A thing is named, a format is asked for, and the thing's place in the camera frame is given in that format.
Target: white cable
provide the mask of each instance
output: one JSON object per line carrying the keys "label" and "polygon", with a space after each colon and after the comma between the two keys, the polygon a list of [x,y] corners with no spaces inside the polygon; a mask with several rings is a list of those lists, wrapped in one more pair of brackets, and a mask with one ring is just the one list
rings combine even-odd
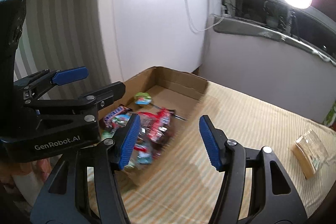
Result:
{"label": "white cable", "polygon": [[184,0],[184,4],[185,4],[185,10],[186,10],[186,13],[187,13],[187,18],[188,18],[189,26],[192,29],[192,32],[194,32],[194,33],[204,32],[204,31],[212,28],[213,26],[216,26],[217,24],[221,23],[223,21],[223,19],[224,19],[224,16],[222,16],[221,19],[218,22],[216,22],[215,24],[212,24],[211,26],[205,28],[204,30],[198,30],[195,27],[195,25],[193,23],[193,20],[192,20],[192,18],[190,16],[190,10],[189,10],[189,5],[188,5],[188,0]]}

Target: white cabinet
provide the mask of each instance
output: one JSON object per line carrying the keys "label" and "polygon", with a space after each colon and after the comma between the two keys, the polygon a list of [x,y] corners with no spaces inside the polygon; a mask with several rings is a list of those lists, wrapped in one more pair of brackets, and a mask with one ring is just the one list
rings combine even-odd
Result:
{"label": "white cabinet", "polygon": [[[204,32],[191,30],[184,0],[111,1],[124,80],[151,66],[188,72],[200,66]],[[207,0],[188,0],[188,6],[195,27],[204,29]]]}

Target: cardboard box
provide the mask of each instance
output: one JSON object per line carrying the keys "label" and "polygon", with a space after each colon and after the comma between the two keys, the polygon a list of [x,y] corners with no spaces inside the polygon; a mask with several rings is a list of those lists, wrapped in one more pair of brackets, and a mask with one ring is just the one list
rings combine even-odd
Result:
{"label": "cardboard box", "polygon": [[[152,67],[127,80],[125,86],[124,97],[99,111],[99,120],[120,104],[132,108],[134,112],[142,111],[134,103],[133,97],[138,92],[148,92],[156,106],[175,109],[176,115],[188,120],[206,93],[208,81],[187,72],[164,67]],[[154,107],[146,107],[144,111],[157,113],[158,110]],[[168,145],[172,144],[177,135],[183,133],[185,124],[185,121],[174,119],[175,136],[169,141]],[[160,161],[164,159],[167,152],[167,148],[165,148],[159,159],[154,160],[150,165],[143,165],[141,170],[132,174],[133,182],[141,185],[154,175],[160,167]]]}

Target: blue gripper pad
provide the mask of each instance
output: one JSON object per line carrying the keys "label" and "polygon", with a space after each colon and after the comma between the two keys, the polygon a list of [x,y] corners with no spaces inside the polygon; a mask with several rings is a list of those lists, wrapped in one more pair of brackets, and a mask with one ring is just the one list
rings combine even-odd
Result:
{"label": "blue gripper pad", "polygon": [[218,171],[222,166],[221,160],[219,158],[219,148],[204,117],[200,117],[199,119],[199,132],[208,152],[211,165],[216,167],[216,170]]}
{"label": "blue gripper pad", "polygon": [[137,115],[127,133],[124,143],[121,146],[121,155],[118,163],[120,170],[123,170],[124,167],[128,164],[140,131],[140,116]]}
{"label": "blue gripper pad", "polygon": [[79,67],[56,72],[51,79],[56,85],[65,85],[88,77],[89,71],[86,67]]}

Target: striped curtain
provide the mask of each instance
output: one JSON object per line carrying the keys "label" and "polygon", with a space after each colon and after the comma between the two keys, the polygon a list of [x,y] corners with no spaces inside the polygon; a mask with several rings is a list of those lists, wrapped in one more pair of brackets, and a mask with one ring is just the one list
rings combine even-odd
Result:
{"label": "striped curtain", "polygon": [[88,68],[87,79],[56,86],[44,99],[72,99],[110,83],[97,0],[26,0],[26,10],[14,80],[47,68]]}

